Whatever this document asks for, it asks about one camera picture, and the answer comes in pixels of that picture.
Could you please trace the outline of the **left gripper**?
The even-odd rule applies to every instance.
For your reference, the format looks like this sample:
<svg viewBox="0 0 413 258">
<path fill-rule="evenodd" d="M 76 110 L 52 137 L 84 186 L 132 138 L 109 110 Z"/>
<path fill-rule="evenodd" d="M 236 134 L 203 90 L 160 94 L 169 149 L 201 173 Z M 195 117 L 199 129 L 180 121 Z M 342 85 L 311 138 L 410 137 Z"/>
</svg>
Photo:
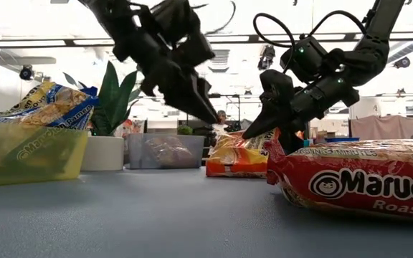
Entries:
<svg viewBox="0 0 413 258">
<path fill-rule="evenodd" d="M 132 19 L 113 20 L 114 55 L 123 61 L 131 58 L 145 79 L 142 91 L 152 96 L 159 87 L 167 105 L 212 124 L 217 112 L 210 99 L 211 85 L 182 60 L 178 41 L 190 34 L 190 24 L 161 24 L 144 19 L 138 26 Z"/>
</svg>

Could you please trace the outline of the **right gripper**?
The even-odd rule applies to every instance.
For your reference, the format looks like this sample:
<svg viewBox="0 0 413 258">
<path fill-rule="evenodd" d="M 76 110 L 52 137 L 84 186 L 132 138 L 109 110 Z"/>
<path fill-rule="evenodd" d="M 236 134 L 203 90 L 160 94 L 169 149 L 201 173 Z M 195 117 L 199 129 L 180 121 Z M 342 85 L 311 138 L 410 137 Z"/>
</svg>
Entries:
<svg viewBox="0 0 413 258">
<path fill-rule="evenodd" d="M 278 138 L 285 155 L 304 146 L 304 123 L 321 119 L 325 111 L 337 102 L 347 107 L 359 101 L 359 92 L 343 77 L 324 77 L 297 92 L 290 104 L 263 103 L 260 114 L 243 132 L 244 139 L 262 135 L 279 128 Z"/>
</svg>

